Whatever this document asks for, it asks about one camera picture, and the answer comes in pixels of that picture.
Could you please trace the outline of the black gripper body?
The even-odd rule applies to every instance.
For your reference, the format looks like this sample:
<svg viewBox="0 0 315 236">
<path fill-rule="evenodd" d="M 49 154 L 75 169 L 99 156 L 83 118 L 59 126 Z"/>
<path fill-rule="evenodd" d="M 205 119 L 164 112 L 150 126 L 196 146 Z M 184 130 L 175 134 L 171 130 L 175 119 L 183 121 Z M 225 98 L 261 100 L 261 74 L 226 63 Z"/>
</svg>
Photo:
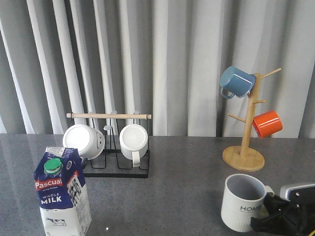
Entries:
<svg viewBox="0 0 315 236">
<path fill-rule="evenodd" d="M 313 236 L 315 234 L 315 183 L 287 184 L 280 195 L 266 196 L 264 218 L 251 218 L 255 232 L 280 236 Z"/>
</svg>

